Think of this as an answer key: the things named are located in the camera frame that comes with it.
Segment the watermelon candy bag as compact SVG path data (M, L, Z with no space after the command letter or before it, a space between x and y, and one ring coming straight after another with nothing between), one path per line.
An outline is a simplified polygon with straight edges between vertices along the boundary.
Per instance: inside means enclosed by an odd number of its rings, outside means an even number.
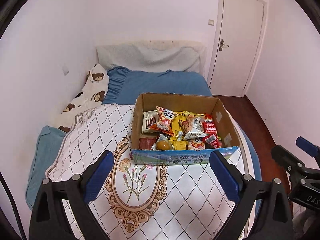
M222 140L219 136L217 136L217 145L219 148L222 148L223 147L223 144L222 144Z

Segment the small red snack packet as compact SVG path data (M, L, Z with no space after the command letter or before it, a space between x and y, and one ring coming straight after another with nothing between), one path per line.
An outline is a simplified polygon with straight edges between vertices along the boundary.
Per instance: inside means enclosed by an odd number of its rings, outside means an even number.
M203 141L208 144L211 148L219 148L217 145L217 136L215 133L209 134L204 137Z

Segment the red spicy snack packet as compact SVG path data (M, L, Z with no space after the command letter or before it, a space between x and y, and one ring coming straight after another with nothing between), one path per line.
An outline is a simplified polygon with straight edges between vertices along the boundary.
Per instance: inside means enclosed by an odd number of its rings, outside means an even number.
M206 134L217 134L213 117L210 114L204 116L203 129Z

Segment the white walnut snack bag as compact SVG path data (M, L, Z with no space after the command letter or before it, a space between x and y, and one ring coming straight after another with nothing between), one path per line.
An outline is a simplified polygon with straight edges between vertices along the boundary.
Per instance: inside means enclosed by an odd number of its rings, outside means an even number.
M206 133L203 128L204 118L202 116L189 116L185 121L179 121L185 135L184 140L204 138Z

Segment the yellow snack bag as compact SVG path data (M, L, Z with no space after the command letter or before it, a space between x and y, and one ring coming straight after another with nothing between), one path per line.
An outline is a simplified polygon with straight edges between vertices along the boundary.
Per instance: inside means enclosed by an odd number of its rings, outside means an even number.
M171 141L174 150L183 151L188 149L188 142L186 140L181 141Z

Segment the dark red hawthorn packet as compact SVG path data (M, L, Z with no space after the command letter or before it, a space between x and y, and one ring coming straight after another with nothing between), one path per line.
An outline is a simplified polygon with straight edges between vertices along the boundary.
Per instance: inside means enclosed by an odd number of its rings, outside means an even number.
M139 149L151 150L158 138L158 133L142 134L142 136L139 138Z

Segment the orange jelly cup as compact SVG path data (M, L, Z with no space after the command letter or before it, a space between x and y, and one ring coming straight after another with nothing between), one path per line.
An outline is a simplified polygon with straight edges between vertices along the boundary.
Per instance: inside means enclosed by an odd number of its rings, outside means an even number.
M158 140L151 146L151 149L167 151L174 150L175 148L172 142L165 135L160 134Z

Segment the orange panda snack bag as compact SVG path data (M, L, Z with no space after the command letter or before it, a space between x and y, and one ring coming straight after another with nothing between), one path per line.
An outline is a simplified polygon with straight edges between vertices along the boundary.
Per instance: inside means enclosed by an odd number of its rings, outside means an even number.
M156 131L163 132L169 136L173 136L171 124L176 117L177 113L163 107L156 107L158 113L158 120L155 124L151 125L150 128Z

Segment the chocolate stick biscuit box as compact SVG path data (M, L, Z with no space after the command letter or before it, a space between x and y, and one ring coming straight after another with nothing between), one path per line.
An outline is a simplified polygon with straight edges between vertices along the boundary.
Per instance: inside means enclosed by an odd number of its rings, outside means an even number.
M157 132L151 126L158 121L158 112L156 110L146 111L143 113L142 133L155 133Z

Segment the yellow black biscuit pack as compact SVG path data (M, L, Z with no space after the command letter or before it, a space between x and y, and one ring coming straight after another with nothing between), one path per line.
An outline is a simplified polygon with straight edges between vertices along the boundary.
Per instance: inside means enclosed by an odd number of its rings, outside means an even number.
M189 111L177 112L177 115L173 119L171 123L171 128L174 133L173 136L170 137L170 141L181 141L184 137L184 130L180 125L180 122L186 121L187 117L191 115Z

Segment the teal folded cloth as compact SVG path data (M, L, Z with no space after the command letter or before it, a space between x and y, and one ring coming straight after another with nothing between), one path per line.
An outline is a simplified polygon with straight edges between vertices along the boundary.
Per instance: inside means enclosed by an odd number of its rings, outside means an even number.
M66 134L66 132L55 127L44 126L37 137L35 154L25 192L25 201L30 210L33 209L42 180L46 177L46 169L56 159Z

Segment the white diamond pattern blanket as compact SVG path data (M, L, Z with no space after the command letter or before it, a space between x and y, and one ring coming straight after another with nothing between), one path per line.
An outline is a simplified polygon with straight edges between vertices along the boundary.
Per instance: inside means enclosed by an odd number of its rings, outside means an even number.
M130 151L131 105L102 105L76 117L52 181L81 174L104 150L114 166L89 208L111 239L212 239L235 205L208 164L138 165Z

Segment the cardboard milk box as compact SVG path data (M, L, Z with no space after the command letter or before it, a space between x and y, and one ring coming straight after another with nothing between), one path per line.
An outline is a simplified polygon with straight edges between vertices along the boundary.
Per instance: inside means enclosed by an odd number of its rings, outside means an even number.
M204 164L213 150L228 157L242 146L217 97L143 93L136 100L130 150L137 164Z

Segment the bear pattern pillow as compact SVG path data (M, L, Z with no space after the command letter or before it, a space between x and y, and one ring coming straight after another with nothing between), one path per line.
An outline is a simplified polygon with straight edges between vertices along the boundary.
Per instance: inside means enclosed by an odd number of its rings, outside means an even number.
M70 131L75 117L92 108L99 107L108 91L109 77L105 68L99 63L95 64L86 75L85 85L76 97L69 102L65 109L57 115L49 126L60 129L66 133Z

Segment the white headboard pillow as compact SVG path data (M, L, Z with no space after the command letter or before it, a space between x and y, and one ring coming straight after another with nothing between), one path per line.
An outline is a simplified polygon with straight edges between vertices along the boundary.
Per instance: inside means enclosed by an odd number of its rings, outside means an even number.
M100 65L105 69L125 67L144 72L202 73L206 47L195 41L148 40L97 46Z

